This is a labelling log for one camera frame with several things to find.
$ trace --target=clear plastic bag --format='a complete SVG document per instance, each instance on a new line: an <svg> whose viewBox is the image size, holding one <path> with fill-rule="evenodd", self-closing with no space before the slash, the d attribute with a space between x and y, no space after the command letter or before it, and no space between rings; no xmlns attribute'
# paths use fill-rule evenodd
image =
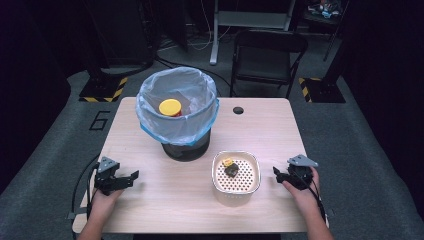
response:
<svg viewBox="0 0 424 240"><path fill-rule="evenodd" d="M168 117L159 104L180 101L182 116ZM192 146L212 127L219 109L213 79L195 68L179 67L157 72L141 85L136 113L141 128L162 144Z"/></svg>

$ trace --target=hazard tape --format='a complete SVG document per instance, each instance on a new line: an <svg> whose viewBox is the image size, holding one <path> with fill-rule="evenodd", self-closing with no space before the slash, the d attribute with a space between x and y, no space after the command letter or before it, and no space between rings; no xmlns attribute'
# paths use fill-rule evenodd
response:
<svg viewBox="0 0 424 240"><path fill-rule="evenodd" d="M299 78L300 87L302 88L303 97L306 102L312 102L311 95L309 93L308 87L306 86L306 80L321 81L320 78Z"/></svg>
<svg viewBox="0 0 424 240"><path fill-rule="evenodd" d="M128 78L124 78L119 83L118 88L115 91L113 97L80 97L79 101L81 102L116 102L124 90L125 83L127 83Z"/></svg>

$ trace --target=hole in table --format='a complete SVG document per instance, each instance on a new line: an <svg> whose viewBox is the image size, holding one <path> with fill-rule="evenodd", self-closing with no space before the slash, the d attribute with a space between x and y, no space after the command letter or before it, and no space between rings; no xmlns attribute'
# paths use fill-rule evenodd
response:
<svg viewBox="0 0 424 240"><path fill-rule="evenodd" d="M233 108L233 112L235 114L240 115L240 114L242 114L244 112L244 109L242 107L235 107L235 108Z"/></svg>

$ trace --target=metal basket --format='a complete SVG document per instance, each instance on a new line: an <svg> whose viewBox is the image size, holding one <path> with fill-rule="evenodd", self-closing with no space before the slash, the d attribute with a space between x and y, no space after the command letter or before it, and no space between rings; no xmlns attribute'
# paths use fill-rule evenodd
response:
<svg viewBox="0 0 424 240"><path fill-rule="evenodd" d="M222 161L232 158L239 166L235 177L228 176ZM218 153L212 164L214 195L225 206L236 207L246 204L259 188L261 173L256 157L244 151L223 151Z"/></svg>

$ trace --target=gray carpet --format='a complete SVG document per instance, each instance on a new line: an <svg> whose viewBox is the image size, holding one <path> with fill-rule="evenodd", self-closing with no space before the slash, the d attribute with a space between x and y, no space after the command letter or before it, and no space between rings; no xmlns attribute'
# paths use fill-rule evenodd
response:
<svg viewBox="0 0 424 240"><path fill-rule="evenodd" d="M308 36L310 47L298 77L323 77L337 46L322 62L327 36ZM178 47L159 51L162 58L213 71L227 81L231 73L231 38L220 46L218 64L209 65L209 45L204 50ZM146 71L128 78L121 95L135 96L145 78L167 69L155 62ZM128 69L112 69L124 72ZM209 74L223 97L228 85ZM118 102L85 103L78 94L88 80L86 72L69 77L72 93L68 104L35 152L0 196L0 239L72 239L71 197L79 174L101 151ZM322 198L336 239L423 239L424 224L406 185L393 170L342 78L337 82L345 104L306 103L297 80L290 102L308 156L320 163ZM285 88L240 82L238 96L281 97ZM99 111L107 119L103 130L90 130ZM77 205L84 183L77 191ZM107 239L131 235L105 234ZM306 239L305 233L283 233L282 239Z"/></svg>

